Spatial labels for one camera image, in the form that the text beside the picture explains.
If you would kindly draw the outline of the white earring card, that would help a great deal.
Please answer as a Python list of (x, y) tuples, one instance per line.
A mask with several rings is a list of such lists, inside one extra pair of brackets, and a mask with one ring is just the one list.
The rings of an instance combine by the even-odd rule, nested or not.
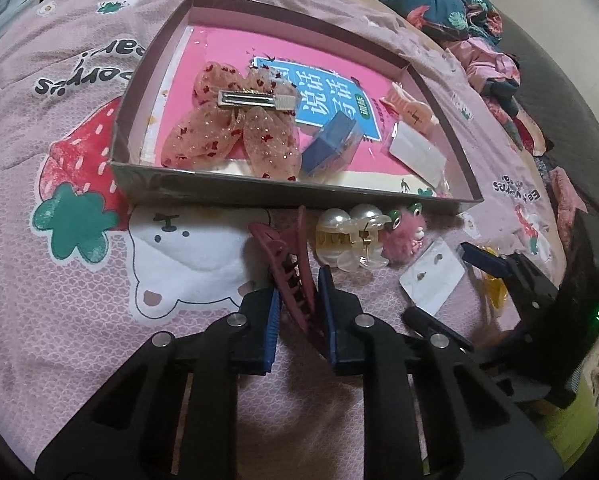
[(464, 274), (465, 267), (456, 250), (437, 238), (409, 264), (400, 275), (399, 284), (416, 307), (435, 316)]

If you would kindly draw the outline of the yellow clips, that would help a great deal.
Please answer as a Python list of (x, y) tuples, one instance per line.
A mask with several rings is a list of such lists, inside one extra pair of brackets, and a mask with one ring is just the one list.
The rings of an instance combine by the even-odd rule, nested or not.
[(508, 289), (505, 287), (505, 282), (501, 278), (495, 278), (482, 269), (479, 269), (478, 273), (482, 280), (484, 294), (490, 309), (493, 310), (493, 313), (499, 315), (508, 299)]

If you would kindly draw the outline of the pink fluffy frog keychain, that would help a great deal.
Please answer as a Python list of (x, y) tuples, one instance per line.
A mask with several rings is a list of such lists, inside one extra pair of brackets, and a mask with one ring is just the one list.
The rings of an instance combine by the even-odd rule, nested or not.
[(380, 233), (382, 256), (398, 266), (410, 262), (423, 249), (426, 222), (421, 203), (388, 211), (389, 221)]

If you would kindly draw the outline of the pearl claw clip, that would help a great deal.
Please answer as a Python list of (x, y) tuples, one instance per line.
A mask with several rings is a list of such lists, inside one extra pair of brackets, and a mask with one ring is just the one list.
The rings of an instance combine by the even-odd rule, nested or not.
[(380, 232), (391, 222), (381, 209), (369, 204), (355, 206), (350, 211), (328, 209), (316, 224), (317, 259), (343, 272), (385, 268), (388, 260), (383, 256)]

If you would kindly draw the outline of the maroon hair clip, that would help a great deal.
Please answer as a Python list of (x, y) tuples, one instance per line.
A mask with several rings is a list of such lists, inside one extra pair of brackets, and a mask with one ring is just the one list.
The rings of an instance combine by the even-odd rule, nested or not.
[(283, 231), (260, 222), (252, 222), (249, 229), (264, 252), (291, 318), (304, 334), (318, 335), (317, 287), (308, 257), (306, 207), (298, 208), (295, 222)]

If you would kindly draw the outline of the clear bagged earring card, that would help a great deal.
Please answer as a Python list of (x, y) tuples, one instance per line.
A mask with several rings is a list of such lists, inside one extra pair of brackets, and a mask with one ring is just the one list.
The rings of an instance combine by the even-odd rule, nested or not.
[(397, 122), (388, 153), (414, 172), (431, 188), (445, 179), (446, 156), (418, 130)]

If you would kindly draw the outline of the beige claw clip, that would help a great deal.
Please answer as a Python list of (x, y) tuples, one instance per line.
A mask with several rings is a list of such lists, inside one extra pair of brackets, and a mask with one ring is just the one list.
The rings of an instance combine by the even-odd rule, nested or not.
[(392, 82), (380, 102), (394, 115), (418, 132), (428, 136), (439, 125), (432, 107), (411, 96), (400, 84)]

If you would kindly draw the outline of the pink mesh bow clip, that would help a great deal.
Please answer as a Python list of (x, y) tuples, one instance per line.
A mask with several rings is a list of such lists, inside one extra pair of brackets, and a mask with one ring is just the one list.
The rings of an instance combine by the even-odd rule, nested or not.
[(301, 149), (295, 117), (301, 95), (281, 72), (265, 64), (241, 74), (207, 62), (196, 75), (193, 109), (170, 129), (160, 164), (181, 170), (216, 170), (242, 145), (257, 178), (295, 181)]

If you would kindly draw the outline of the green sleeve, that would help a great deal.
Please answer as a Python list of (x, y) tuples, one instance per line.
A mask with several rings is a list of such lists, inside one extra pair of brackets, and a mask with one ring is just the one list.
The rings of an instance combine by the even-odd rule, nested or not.
[(528, 415), (560, 455), (565, 470), (580, 459), (599, 429), (599, 411), (584, 379), (568, 408), (540, 400), (531, 404)]

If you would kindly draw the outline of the pink fuzzy cloth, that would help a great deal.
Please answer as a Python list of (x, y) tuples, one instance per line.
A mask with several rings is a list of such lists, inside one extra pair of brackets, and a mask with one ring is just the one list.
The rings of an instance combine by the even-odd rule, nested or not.
[(555, 214), (557, 216), (557, 232), (559, 232), (560, 240), (567, 252), (571, 246), (575, 214), (579, 210), (587, 212), (588, 209), (563, 168), (555, 167), (550, 170), (549, 178), (554, 197), (557, 200), (557, 213)]

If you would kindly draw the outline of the pink printed quilt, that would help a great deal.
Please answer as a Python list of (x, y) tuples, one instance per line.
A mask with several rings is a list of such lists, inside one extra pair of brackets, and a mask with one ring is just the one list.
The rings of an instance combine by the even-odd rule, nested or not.
[[(150, 325), (132, 313), (130, 207), (106, 165), (127, 81), (184, 0), (50, 0), (0, 40), (0, 435), (32, 472), (42, 449), (123, 362), (163, 327), (203, 330), (234, 307), (176, 307)], [(447, 54), (380, 3), (260, 0), (353, 27), (397, 48), (443, 99), (476, 175), (539, 192), (549, 257), (565, 257), (546, 191)], [(291, 321), (269, 377), (240, 387), (241, 479), (362, 479), (361, 382), (342, 382)]]

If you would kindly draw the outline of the dark grey headboard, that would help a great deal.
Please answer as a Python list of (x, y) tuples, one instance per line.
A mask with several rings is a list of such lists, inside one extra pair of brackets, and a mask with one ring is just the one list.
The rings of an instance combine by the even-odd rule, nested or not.
[(502, 21), (499, 48), (520, 64), (516, 101), (547, 139), (540, 167), (564, 169), (588, 211), (599, 219), (599, 122), (550, 55), (511, 18)]

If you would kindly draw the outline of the pink book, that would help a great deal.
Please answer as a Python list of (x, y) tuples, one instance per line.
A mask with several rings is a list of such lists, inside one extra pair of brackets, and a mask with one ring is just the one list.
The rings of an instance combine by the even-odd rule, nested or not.
[(187, 26), (139, 159), (162, 168), (390, 193), (445, 192), (439, 122), (408, 70), (241, 30)]

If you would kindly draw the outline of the pink pajama garment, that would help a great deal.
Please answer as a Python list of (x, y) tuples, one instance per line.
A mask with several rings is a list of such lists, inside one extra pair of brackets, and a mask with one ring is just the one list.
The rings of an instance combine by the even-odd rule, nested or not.
[(445, 48), (460, 62), (470, 85), (482, 96), (510, 99), (520, 87), (516, 62), (481, 37), (447, 41)]

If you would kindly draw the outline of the dark cardboard box tray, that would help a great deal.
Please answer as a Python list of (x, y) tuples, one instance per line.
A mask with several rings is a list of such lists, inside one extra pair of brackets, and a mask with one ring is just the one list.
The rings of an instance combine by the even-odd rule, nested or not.
[(125, 91), (109, 164), (135, 204), (456, 214), (483, 199), (410, 62), (250, 0), (185, 0), (170, 15)]

